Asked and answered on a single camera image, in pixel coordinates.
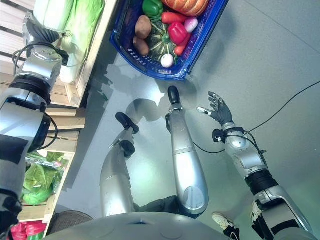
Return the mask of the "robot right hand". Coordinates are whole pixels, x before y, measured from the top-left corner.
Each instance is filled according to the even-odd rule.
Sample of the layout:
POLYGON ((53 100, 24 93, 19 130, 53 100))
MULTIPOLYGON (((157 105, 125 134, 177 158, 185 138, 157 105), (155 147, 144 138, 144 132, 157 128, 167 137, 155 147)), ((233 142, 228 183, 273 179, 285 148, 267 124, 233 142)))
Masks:
POLYGON ((205 114, 218 123, 220 123, 221 126, 227 123, 233 123, 233 116, 232 113, 225 103, 225 101, 216 93, 209 91, 208 92, 210 101, 211 110, 198 106, 196 109, 198 112, 205 114))

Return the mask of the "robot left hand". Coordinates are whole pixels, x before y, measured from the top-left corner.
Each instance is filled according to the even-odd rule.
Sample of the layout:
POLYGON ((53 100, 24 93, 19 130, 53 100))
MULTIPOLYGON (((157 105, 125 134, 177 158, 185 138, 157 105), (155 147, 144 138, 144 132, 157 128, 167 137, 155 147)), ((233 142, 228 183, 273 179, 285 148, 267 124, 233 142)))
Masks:
POLYGON ((35 18, 32 11, 26 12, 22 24, 22 38, 26 46, 33 42, 52 44, 71 36, 70 30, 57 31, 46 28, 35 18))

